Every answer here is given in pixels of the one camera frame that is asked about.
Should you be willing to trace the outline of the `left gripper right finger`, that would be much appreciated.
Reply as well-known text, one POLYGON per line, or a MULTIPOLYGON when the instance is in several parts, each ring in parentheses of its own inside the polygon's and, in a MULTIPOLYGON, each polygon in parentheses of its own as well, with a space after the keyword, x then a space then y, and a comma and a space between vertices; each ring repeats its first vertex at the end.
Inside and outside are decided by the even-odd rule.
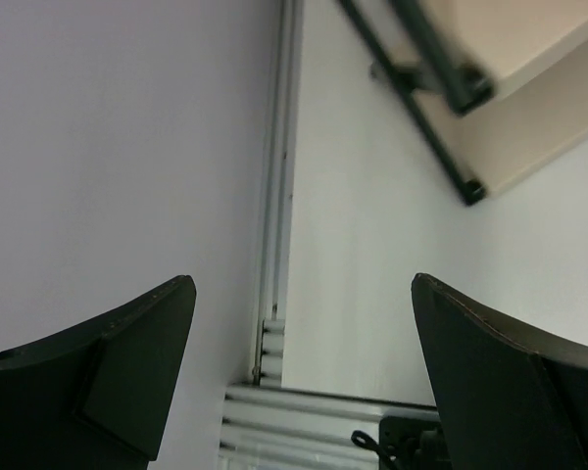
POLYGON ((454 468, 588 469, 588 346, 430 274, 411 295, 454 468))

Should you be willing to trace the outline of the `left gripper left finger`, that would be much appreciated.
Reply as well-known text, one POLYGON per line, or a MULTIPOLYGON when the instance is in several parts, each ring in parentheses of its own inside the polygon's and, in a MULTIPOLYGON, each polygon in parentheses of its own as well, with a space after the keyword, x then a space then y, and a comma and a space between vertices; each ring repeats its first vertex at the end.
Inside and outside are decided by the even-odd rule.
POLYGON ((196 304, 188 275, 0 352, 0 469, 145 469, 158 457, 196 304))

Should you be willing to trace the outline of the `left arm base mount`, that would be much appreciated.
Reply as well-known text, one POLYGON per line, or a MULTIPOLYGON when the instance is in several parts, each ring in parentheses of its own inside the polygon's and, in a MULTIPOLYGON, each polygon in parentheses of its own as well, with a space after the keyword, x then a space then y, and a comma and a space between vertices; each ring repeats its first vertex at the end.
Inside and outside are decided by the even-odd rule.
POLYGON ((378 439, 362 431, 351 434, 354 446, 374 453, 383 470, 451 470, 453 468, 439 422, 385 416, 378 439))

